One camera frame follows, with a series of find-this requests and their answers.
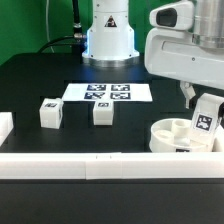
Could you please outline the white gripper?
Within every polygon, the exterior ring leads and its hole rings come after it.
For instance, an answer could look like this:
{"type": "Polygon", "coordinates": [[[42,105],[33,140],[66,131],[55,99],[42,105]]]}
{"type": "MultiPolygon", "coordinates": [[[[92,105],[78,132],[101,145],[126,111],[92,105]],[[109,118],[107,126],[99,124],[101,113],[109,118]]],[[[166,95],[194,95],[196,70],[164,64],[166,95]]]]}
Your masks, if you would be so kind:
{"type": "Polygon", "coordinates": [[[146,38],[144,64],[150,74],[181,81],[186,108],[196,95],[193,84],[224,90],[224,49],[199,47],[186,31],[153,28],[146,38]]]}

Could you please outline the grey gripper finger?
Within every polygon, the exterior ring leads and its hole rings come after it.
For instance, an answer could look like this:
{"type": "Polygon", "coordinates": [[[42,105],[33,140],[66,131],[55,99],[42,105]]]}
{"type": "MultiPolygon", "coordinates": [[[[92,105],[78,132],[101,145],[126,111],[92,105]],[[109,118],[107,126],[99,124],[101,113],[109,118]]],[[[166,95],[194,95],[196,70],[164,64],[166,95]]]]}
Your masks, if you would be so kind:
{"type": "Polygon", "coordinates": [[[218,124],[220,125],[222,120],[224,119],[224,103],[219,106],[218,111],[218,124]]]}

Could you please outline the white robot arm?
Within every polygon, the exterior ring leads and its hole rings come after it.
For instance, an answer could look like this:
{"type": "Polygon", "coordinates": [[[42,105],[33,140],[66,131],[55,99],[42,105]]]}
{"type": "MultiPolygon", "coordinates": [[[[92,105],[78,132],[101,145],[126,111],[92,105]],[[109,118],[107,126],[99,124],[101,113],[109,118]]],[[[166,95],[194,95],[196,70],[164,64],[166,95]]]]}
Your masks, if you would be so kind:
{"type": "MultiPolygon", "coordinates": [[[[129,0],[92,0],[87,31],[88,64],[118,67],[136,61],[129,0]]],[[[179,80],[187,90],[199,84],[224,90],[224,0],[180,0],[152,10],[145,44],[147,71],[179,80]]]]}

